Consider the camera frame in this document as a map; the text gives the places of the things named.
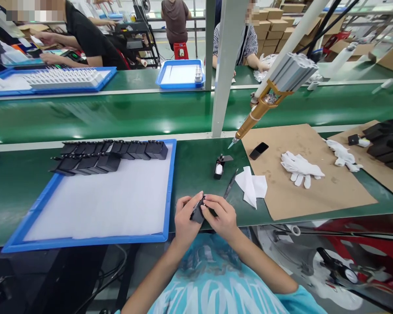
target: white cotton glove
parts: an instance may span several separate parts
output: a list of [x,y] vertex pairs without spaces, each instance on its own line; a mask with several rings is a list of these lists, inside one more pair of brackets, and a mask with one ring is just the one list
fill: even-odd
[[281,156],[281,164],[288,172],[291,172],[291,181],[296,186],[300,186],[304,179],[304,187],[309,189],[311,186],[311,176],[313,175],[316,180],[324,177],[324,173],[320,170],[319,166],[310,164],[307,159],[303,158],[300,154],[294,156],[291,152],[287,151]]
[[351,172],[358,172],[361,168],[363,168],[360,164],[355,165],[354,155],[348,153],[349,149],[346,149],[342,144],[334,140],[323,140],[329,148],[335,152],[335,156],[337,157],[337,160],[335,161],[336,166],[346,166]]

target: brown cardboard sheet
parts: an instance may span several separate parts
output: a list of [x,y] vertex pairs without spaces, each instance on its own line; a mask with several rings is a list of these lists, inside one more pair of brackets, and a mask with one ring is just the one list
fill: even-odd
[[357,126],[348,131],[336,134],[330,137],[331,140],[335,140],[346,148],[349,148],[349,152],[355,156],[355,161],[358,164],[364,166],[364,170],[376,179],[381,185],[385,186],[388,190],[393,193],[393,170],[386,167],[384,163],[376,160],[373,156],[367,154],[367,148],[360,146],[349,146],[348,136],[352,134],[363,134],[362,131],[375,125],[378,121],[374,120],[366,124]]
[[[255,175],[266,176],[265,202],[273,220],[377,203],[348,169],[334,165],[334,153],[308,124],[252,129],[242,139],[248,156],[261,142],[269,148],[249,161]],[[295,186],[280,163],[287,150],[318,165],[325,177],[312,177],[310,189]]]

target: striped shirt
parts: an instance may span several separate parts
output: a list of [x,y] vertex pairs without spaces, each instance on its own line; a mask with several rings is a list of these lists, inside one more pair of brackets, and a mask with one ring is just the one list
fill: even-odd
[[[214,50],[213,55],[218,55],[218,42],[220,38],[220,24],[214,29]],[[240,53],[241,48],[244,47],[243,54]],[[248,32],[245,36],[245,29],[241,34],[241,42],[239,45],[238,55],[236,59],[236,65],[243,65],[243,57],[247,58],[252,54],[258,53],[258,36],[256,36],[253,25],[248,25]]]

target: tray of white devices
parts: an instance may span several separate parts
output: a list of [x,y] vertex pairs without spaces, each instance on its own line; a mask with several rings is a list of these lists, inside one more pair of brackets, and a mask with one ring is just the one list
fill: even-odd
[[0,96],[98,92],[116,72],[116,67],[4,71]]

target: light blue t-shirt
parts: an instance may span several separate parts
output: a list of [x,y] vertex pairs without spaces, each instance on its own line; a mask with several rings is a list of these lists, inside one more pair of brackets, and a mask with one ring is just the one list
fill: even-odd
[[149,313],[325,314],[302,286],[274,294],[217,234],[200,233]]

